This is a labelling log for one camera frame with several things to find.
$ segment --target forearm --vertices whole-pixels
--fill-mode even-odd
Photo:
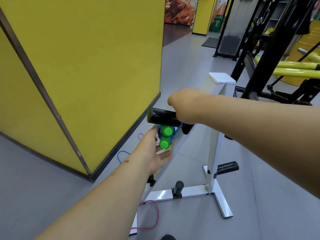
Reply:
[[[233,138],[320,198],[319,108],[203,96],[194,109],[199,123]]]
[[[36,239],[127,239],[149,172],[133,152]]]

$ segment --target green trash bin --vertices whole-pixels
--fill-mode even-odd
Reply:
[[[217,15],[214,18],[213,26],[212,26],[212,31],[213,32],[219,32],[221,24],[223,20],[223,15]]]

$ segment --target black floor mat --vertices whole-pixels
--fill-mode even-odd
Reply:
[[[217,48],[218,41],[219,41],[218,38],[208,38],[208,39],[202,44],[202,46],[210,47],[210,48]]]

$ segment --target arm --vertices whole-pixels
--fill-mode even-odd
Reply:
[[[154,126],[113,173],[35,239],[128,239],[149,175],[171,159],[171,151],[156,154],[156,133]]]
[[[183,89],[168,99],[177,118],[218,130],[320,198],[320,108]]]

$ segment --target hand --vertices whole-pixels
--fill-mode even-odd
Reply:
[[[137,148],[134,150],[134,154],[142,157],[148,163],[148,169],[150,174],[157,172],[163,165],[165,165],[172,158],[172,151],[168,150],[160,154],[156,154],[161,151],[162,148],[156,146],[156,134],[158,127],[154,125],[139,142]]]
[[[168,104],[172,106],[177,115],[177,119],[186,124],[199,123],[201,107],[197,101],[204,96],[210,96],[199,89],[184,88],[168,98]]]

